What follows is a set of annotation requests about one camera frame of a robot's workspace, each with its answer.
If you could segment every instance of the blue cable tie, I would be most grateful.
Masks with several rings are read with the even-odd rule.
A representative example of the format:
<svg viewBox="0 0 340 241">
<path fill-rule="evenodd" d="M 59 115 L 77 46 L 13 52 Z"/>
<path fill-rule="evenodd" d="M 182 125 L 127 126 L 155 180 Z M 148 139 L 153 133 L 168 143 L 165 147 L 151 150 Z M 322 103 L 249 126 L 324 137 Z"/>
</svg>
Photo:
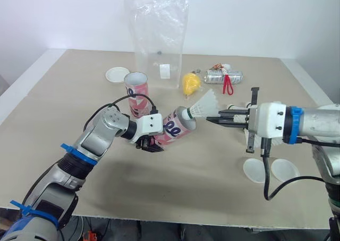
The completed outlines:
<svg viewBox="0 0 340 241">
<path fill-rule="evenodd" d="M 36 215 L 36 216 L 41 216 L 41 217 L 43 217 L 43 218 L 45 218 L 47 220 L 50 220 L 55 225 L 55 227 L 58 229 L 58 220 L 53 215 L 51 215 L 49 213 L 45 213 L 45 212 L 39 211 L 39 210 L 34 210 L 34 209 L 32 209 L 32 207 L 30 205 L 25 206 L 25 205 L 20 204 L 19 202 L 15 201 L 15 200 L 12 200 L 10 203 L 12 205 L 17 206 L 18 208 L 20 208 L 22 210 L 22 214 L 24 216 L 27 216 L 29 214 Z"/>
<path fill-rule="evenodd" d="M 87 157 L 86 155 L 82 154 L 80 151 L 76 150 L 74 147 L 67 145 L 67 144 L 62 144 L 61 145 L 62 148 L 64 148 L 66 150 L 66 152 L 69 152 L 71 154 L 73 154 L 74 156 L 76 156 L 77 158 L 91 164 L 91 165 L 96 165 L 98 162 Z"/>
</svg>

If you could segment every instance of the plastic bag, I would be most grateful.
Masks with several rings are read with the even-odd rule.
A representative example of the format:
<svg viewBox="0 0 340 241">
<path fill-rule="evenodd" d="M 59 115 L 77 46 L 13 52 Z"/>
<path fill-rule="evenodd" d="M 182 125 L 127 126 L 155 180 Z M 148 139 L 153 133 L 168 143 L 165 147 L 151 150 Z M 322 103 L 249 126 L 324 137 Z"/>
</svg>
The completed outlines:
<svg viewBox="0 0 340 241">
<path fill-rule="evenodd" d="M 188 1 L 125 0 L 125 9 L 137 71 L 145 73 L 153 86 L 178 88 Z"/>
</svg>

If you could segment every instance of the red lanyard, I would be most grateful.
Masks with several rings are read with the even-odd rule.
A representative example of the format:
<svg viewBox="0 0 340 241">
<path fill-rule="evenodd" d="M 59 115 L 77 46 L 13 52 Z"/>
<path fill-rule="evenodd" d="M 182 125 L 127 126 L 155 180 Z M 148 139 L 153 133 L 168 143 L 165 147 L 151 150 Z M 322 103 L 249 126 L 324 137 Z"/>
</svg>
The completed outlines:
<svg viewBox="0 0 340 241">
<path fill-rule="evenodd" d="M 229 95 L 232 95 L 234 93 L 232 82 L 230 81 L 230 78 L 229 78 L 228 74 L 225 74 L 225 76 L 224 76 L 223 94 L 225 94 L 225 89 L 226 88 L 227 88 L 227 92 L 228 92 Z"/>
</svg>

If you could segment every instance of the white disc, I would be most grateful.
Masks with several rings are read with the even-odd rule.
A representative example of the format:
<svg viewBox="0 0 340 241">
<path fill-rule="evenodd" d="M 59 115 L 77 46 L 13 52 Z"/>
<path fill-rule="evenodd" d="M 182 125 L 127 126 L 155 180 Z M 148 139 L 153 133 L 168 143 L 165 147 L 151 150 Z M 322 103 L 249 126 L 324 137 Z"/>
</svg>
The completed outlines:
<svg viewBox="0 0 340 241">
<path fill-rule="evenodd" d="M 129 72 L 125 67 L 113 67 L 106 71 L 105 77 L 111 83 L 123 83 L 124 77 L 129 74 Z"/>
<path fill-rule="evenodd" d="M 273 164 L 271 164 L 271 172 L 273 172 L 274 176 L 281 182 L 300 175 L 298 168 L 289 160 L 285 159 L 274 160 Z"/>
<path fill-rule="evenodd" d="M 262 161 L 250 158 L 243 164 L 243 171 L 247 178 L 254 183 L 262 184 L 265 182 L 265 167 Z"/>
</svg>

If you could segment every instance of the blue ring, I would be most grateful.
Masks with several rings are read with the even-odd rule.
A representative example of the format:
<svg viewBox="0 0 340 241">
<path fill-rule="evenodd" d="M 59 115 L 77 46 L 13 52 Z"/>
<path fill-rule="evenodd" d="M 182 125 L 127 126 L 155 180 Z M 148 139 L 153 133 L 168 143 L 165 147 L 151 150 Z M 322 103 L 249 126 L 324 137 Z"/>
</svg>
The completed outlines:
<svg viewBox="0 0 340 241">
<path fill-rule="evenodd" d="M 71 154 L 73 154 L 74 156 L 76 156 L 77 158 L 91 164 L 91 165 L 96 165 L 98 162 L 87 157 L 86 155 L 82 154 L 80 151 L 76 150 L 75 148 L 73 148 L 72 146 L 70 145 L 67 145 L 67 144 L 62 144 L 61 145 L 62 148 L 64 148 L 66 150 L 66 152 L 69 152 Z"/>
<path fill-rule="evenodd" d="M 295 144 L 296 143 L 296 138 L 299 135 L 300 116 L 302 114 L 303 114 L 302 108 L 291 107 L 292 131 L 291 131 L 291 136 L 289 138 L 289 144 Z"/>
</svg>

